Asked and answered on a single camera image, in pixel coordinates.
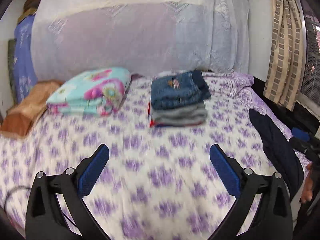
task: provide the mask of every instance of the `brown cloth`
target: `brown cloth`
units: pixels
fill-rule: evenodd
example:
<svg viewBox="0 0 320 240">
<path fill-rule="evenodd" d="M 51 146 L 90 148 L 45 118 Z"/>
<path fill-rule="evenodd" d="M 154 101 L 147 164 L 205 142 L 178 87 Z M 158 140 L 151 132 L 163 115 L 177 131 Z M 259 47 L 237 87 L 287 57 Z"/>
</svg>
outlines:
<svg viewBox="0 0 320 240">
<path fill-rule="evenodd" d="M 18 105 L 9 109 L 1 126 L 1 133 L 8 138 L 23 139 L 46 111 L 49 96 L 63 83 L 49 80 L 36 84 L 30 94 Z"/>
</svg>

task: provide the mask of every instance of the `curtain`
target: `curtain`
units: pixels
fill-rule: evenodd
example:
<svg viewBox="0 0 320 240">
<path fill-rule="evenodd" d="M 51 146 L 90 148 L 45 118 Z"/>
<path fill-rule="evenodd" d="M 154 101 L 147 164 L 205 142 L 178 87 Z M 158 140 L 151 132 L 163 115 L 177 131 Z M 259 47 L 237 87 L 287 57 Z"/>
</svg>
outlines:
<svg viewBox="0 0 320 240">
<path fill-rule="evenodd" d="M 263 95 L 292 111 L 304 74 L 301 20 L 295 0 L 272 0 L 272 5 L 272 46 Z"/>
</svg>

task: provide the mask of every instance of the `metal screw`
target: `metal screw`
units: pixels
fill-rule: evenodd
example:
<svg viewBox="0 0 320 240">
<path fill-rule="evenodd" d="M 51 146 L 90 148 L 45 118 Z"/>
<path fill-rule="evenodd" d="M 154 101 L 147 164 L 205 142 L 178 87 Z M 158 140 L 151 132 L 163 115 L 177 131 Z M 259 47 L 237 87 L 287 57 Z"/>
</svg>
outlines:
<svg viewBox="0 0 320 240">
<path fill-rule="evenodd" d="M 74 168 L 67 168 L 66 174 L 67 174 L 67 175 L 71 175 L 74 170 L 75 170 Z"/>
<path fill-rule="evenodd" d="M 37 178 L 42 178 L 43 175 L 44 175 L 44 173 L 42 171 L 39 171 L 37 173 Z"/>
<path fill-rule="evenodd" d="M 245 168 L 244 173 L 247 175 L 251 175 L 253 173 L 253 171 L 250 168 Z"/>
<path fill-rule="evenodd" d="M 277 179 L 281 179 L 282 175 L 279 172 L 275 172 L 275 177 Z"/>
</svg>

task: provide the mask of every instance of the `white wall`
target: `white wall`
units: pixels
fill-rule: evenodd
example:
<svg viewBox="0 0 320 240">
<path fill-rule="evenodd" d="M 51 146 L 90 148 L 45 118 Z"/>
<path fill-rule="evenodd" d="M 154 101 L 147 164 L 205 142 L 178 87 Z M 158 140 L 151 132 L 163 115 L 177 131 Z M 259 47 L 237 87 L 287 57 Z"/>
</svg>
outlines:
<svg viewBox="0 0 320 240">
<path fill-rule="evenodd" d="M 25 1 L 13 0 L 0 19 L 0 112 L 3 117 L 13 104 L 8 76 L 8 40 L 14 38 L 14 30 L 23 13 Z"/>
<path fill-rule="evenodd" d="M 249 0 L 249 74 L 267 80 L 272 42 L 272 1 Z"/>
</svg>

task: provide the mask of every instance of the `large white fabric cover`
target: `large white fabric cover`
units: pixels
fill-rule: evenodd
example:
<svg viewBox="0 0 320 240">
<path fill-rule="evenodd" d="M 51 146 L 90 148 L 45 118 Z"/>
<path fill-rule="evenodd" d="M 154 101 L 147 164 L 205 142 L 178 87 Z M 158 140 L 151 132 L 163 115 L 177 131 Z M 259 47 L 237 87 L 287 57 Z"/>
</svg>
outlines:
<svg viewBox="0 0 320 240">
<path fill-rule="evenodd" d="M 248 72 L 248 0 L 42 0 L 31 55 L 39 80 L 122 66 L 153 76 Z"/>
</svg>

